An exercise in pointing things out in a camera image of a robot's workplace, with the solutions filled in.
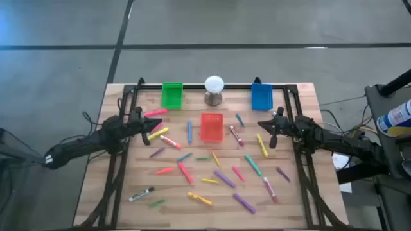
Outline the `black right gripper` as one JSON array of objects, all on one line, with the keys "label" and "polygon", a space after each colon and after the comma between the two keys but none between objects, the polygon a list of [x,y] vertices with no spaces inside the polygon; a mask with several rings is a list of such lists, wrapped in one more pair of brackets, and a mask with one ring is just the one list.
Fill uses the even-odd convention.
[{"label": "black right gripper", "polygon": [[284,108],[278,107],[277,112],[273,119],[267,121],[258,121],[258,125],[271,132],[270,138],[270,148],[276,148],[277,146],[277,135],[285,135],[289,137],[294,137],[295,132],[293,130],[293,124],[289,122],[288,118],[283,115]]}]

